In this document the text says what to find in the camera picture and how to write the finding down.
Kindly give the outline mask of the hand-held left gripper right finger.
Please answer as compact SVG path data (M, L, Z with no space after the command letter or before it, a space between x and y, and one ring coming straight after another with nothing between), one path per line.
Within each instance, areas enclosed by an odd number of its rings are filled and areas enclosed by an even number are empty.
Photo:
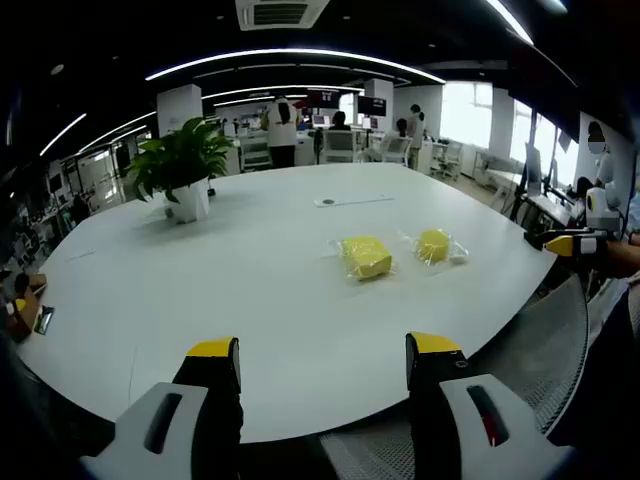
M406 383L418 479L555 479L575 451L536 427L533 410L490 374L477 375L461 347L409 332Z

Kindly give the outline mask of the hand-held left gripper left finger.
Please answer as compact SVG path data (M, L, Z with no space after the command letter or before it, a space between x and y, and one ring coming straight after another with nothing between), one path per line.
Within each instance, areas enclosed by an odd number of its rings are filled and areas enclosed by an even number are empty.
M82 459L97 479L237 479L243 425L239 340L192 347L115 422L113 440Z

